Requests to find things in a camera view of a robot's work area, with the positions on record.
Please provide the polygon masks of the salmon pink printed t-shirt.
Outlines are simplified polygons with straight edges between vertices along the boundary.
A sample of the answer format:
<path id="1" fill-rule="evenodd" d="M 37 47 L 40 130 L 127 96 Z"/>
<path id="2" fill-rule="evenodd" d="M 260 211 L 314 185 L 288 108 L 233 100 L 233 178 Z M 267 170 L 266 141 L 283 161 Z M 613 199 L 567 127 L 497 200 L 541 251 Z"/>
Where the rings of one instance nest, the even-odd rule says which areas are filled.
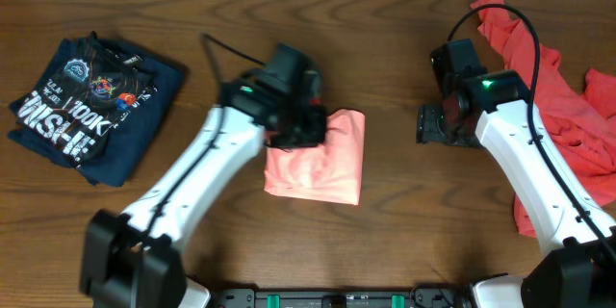
<path id="1" fill-rule="evenodd" d="M 275 196 L 357 205 L 362 187 L 366 117 L 341 109 L 327 119 L 324 143 L 267 150 L 264 191 Z"/>

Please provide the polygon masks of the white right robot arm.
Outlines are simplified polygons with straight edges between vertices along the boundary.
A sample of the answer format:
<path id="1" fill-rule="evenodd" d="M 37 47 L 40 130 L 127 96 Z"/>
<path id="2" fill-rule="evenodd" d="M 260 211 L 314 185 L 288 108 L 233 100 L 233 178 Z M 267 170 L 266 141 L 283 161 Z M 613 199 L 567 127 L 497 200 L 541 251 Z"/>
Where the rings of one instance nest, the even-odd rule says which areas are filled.
<path id="1" fill-rule="evenodd" d="M 579 183 L 512 70 L 440 73 L 443 99 L 418 114 L 417 141 L 486 149 L 522 202 L 543 258 L 526 277 L 471 287 L 475 307 L 615 307 L 615 220 Z"/>

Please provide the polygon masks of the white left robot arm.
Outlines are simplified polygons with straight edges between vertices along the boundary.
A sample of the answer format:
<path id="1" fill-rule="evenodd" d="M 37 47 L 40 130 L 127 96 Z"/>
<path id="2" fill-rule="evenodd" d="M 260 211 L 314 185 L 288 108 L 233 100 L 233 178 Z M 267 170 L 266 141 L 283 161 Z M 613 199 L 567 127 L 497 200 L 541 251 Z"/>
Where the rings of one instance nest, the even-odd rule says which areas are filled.
<path id="1" fill-rule="evenodd" d="M 206 307 L 210 291 L 190 279 L 182 255 L 196 227 L 236 173 L 267 142 L 316 146 L 325 134 L 318 83 L 221 87 L 197 137 L 142 197 L 88 225 L 79 289 L 95 307 Z"/>

